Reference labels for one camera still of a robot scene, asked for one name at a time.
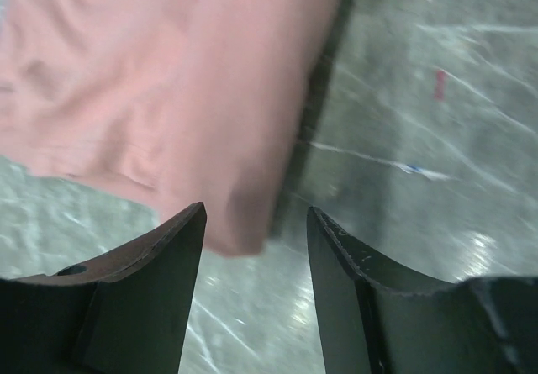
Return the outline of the pink printed t shirt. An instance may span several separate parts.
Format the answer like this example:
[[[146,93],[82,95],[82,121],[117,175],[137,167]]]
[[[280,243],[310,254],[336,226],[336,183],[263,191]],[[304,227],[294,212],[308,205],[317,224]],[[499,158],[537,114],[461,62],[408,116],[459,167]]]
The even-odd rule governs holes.
[[[340,0],[5,0],[1,153],[255,255]]]

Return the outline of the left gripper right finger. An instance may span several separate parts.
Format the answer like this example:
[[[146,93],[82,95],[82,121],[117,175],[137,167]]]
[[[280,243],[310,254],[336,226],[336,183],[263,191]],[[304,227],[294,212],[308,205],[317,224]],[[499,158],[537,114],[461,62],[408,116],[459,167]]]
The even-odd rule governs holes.
[[[535,277],[444,282],[307,215],[309,265],[328,373],[534,373]]]

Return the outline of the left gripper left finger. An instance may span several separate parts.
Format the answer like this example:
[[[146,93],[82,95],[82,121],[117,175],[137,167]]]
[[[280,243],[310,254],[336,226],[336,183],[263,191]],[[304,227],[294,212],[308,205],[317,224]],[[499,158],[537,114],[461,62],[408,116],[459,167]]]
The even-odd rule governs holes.
[[[2,372],[177,372],[206,218],[195,203],[56,274],[2,280]]]

